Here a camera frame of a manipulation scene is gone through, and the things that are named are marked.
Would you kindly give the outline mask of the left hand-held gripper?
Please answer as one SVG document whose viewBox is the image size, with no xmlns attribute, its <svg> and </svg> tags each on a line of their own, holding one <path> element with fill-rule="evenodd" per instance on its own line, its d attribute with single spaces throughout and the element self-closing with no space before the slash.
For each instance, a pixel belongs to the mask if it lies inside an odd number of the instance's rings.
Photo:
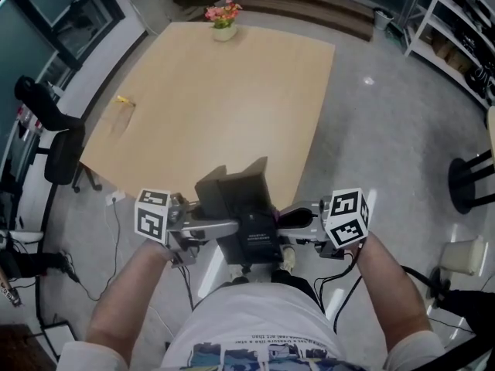
<svg viewBox="0 0 495 371">
<path fill-rule="evenodd" d="M 189 203 L 187 214 L 201 217 L 201 205 Z M 142 189 L 135 200 L 135 233 L 162 245 L 173 255 L 173 266 L 182 267 L 196 263 L 195 250 L 188 248 L 180 231 L 172 226 L 184 216 L 179 206 L 172 205 L 172 194 L 167 190 Z M 184 223 L 183 236 L 187 240 L 209 242 L 234 235 L 239 224 L 235 220 L 192 220 Z"/>
</svg>

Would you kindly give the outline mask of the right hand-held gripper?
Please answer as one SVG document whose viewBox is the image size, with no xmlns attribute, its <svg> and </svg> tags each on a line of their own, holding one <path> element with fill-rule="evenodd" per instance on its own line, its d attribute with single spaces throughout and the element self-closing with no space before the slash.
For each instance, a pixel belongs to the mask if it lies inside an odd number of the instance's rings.
<svg viewBox="0 0 495 371">
<path fill-rule="evenodd" d="M 370 210 L 361 188 L 335 190 L 320 201 L 298 201 L 282 209 L 280 216 L 300 211 L 320 216 L 321 222 L 305 227 L 279 227 L 278 235 L 317 242 L 315 248 L 321 257 L 342 257 L 345 248 L 368 236 Z"/>
</svg>

